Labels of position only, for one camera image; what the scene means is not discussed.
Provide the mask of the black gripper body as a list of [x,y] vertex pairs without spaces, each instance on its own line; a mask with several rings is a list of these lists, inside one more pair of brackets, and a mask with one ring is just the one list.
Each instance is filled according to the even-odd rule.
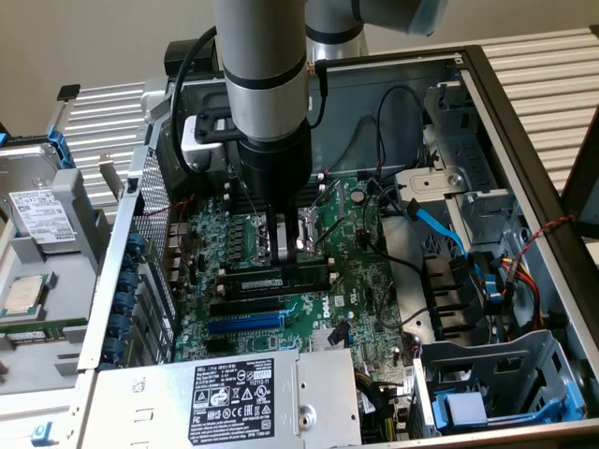
[[282,139],[237,142],[243,179],[275,211],[291,209],[313,169],[311,127],[304,120]]

